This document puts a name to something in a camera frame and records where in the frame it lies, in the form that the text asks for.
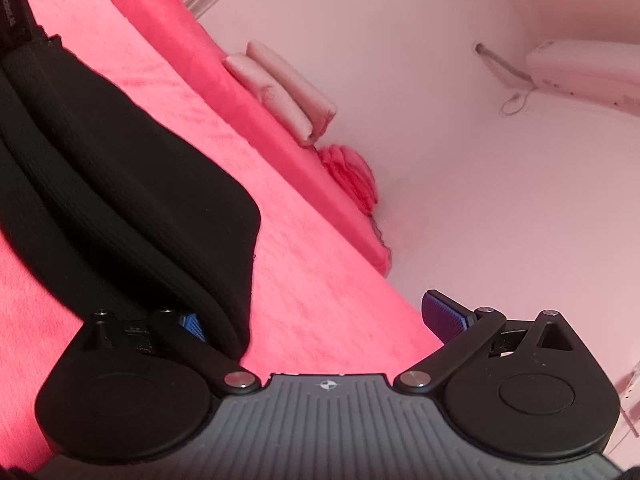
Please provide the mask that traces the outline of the white wall air conditioner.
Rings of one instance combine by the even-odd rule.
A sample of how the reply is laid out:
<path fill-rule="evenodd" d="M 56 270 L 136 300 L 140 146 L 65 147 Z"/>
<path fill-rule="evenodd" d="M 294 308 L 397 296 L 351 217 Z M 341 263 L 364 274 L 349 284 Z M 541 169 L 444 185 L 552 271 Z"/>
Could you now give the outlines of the white wall air conditioner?
<path fill-rule="evenodd" d="M 535 86 L 639 115 L 638 44 L 548 40 L 526 56 Z"/>

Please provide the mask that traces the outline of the black knit pants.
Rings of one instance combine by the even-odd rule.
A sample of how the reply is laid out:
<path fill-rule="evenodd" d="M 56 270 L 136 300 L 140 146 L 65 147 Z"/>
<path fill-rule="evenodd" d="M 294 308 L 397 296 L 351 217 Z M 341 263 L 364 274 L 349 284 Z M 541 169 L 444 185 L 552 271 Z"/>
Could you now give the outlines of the black knit pants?
<path fill-rule="evenodd" d="M 250 344 L 250 193 L 66 50 L 1 59 L 1 231 L 82 318 L 175 310 L 232 360 Z"/>

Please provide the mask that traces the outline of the pink pillow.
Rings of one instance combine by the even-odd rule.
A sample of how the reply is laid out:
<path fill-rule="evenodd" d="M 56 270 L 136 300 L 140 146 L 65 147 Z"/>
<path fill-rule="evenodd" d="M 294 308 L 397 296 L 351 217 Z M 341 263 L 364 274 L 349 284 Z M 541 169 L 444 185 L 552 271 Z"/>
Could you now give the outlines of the pink pillow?
<path fill-rule="evenodd" d="M 310 119 L 276 78 L 242 53 L 228 55 L 222 65 L 300 145 L 312 143 Z"/>
<path fill-rule="evenodd" d="M 320 139 L 337 113 L 334 102 L 280 54 L 262 42 L 250 41 L 246 46 L 246 54 L 270 73 L 306 114 L 312 127 L 309 143 Z"/>

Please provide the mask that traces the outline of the folded pink blanket stack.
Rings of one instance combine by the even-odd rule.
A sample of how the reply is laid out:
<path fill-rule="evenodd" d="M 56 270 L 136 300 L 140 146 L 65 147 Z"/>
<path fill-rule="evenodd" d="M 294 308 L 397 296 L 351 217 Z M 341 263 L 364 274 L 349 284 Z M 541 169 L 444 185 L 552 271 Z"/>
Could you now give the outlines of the folded pink blanket stack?
<path fill-rule="evenodd" d="M 355 150 L 331 144 L 318 151 L 321 165 L 367 217 L 378 204 L 378 186 L 373 171 Z"/>

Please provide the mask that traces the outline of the pink plush bed cover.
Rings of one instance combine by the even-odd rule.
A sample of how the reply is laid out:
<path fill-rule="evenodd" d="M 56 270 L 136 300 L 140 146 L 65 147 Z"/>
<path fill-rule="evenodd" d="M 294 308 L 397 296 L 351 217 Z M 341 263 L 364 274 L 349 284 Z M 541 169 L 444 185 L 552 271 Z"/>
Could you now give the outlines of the pink plush bed cover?
<path fill-rule="evenodd" d="M 29 0 L 40 24 L 228 171 L 262 214 L 244 362 L 272 373 L 395 375 L 438 347 L 420 314 L 174 71 L 111 0 Z M 80 321 L 1 247 L 1 463 L 51 455 L 37 392 Z"/>

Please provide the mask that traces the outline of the upper pink pillow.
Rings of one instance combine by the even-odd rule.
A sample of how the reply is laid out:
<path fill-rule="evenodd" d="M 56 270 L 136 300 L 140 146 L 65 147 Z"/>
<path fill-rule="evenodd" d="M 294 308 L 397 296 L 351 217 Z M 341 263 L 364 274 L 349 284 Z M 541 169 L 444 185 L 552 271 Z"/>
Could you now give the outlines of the upper pink pillow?
<path fill-rule="evenodd" d="M 280 54 L 262 42 L 250 41 L 246 46 L 246 54 L 270 73 L 306 114 L 312 127 L 309 143 L 320 139 L 337 113 L 334 102 Z"/>

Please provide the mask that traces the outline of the far pink bed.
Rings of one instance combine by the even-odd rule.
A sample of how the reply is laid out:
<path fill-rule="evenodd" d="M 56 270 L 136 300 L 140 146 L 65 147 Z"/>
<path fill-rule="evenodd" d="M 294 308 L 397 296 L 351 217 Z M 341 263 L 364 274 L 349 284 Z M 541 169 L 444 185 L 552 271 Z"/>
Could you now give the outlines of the far pink bed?
<path fill-rule="evenodd" d="M 224 51 L 182 0 L 111 0 L 206 104 L 288 181 L 381 274 L 390 250 L 363 214 L 321 165 L 302 148 L 222 66 Z"/>

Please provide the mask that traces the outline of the lower pink pillow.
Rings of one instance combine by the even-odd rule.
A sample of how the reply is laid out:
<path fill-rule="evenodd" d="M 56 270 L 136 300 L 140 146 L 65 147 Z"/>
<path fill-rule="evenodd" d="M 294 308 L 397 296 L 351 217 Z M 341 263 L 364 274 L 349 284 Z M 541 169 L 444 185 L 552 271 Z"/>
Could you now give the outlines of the lower pink pillow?
<path fill-rule="evenodd" d="M 276 78 L 242 53 L 228 55 L 222 65 L 300 145 L 312 143 L 310 119 Z"/>

